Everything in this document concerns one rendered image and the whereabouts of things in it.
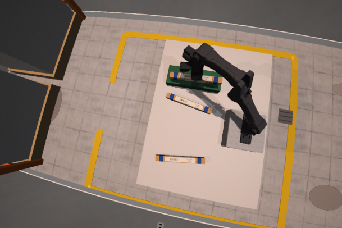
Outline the brown cardboard box with blue bands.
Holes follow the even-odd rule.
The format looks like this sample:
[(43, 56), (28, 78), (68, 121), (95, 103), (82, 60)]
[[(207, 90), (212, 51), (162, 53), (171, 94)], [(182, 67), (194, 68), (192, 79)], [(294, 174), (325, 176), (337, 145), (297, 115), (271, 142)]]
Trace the brown cardboard box with blue bands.
[[(195, 82), (194, 80), (191, 80), (191, 74), (180, 73), (180, 72), (170, 72), (170, 79)], [(221, 85), (222, 84), (222, 77), (203, 75), (202, 80), (197, 81), (197, 82)]]

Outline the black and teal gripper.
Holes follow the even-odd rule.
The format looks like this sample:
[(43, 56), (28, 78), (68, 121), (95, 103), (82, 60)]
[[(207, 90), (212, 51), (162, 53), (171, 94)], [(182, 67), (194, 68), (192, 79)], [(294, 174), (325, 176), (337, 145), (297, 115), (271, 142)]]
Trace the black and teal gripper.
[(194, 80), (195, 82), (202, 80), (203, 69), (197, 72), (198, 72), (197, 76), (191, 76), (191, 80)]

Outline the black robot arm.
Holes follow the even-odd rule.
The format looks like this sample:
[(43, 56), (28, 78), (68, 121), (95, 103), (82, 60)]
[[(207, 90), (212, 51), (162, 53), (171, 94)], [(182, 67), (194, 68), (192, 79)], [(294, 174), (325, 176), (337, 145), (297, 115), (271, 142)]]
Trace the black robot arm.
[(197, 76), (197, 71), (207, 66), (224, 77), (233, 86), (227, 96), (230, 100), (236, 102), (244, 112), (240, 142), (251, 144), (252, 135), (260, 134), (267, 125), (266, 120), (258, 113), (252, 100), (251, 87), (254, 72), (249, 70), (246, 73), (244, 70), (235, 67), (222, 58), (207, 43), (203, 43), (195, 50), (191, 46), (184, 49), (182, 58), (188, 62), (180, 62), (180, 71), (183, 73), (191, 70), (191, 76)]

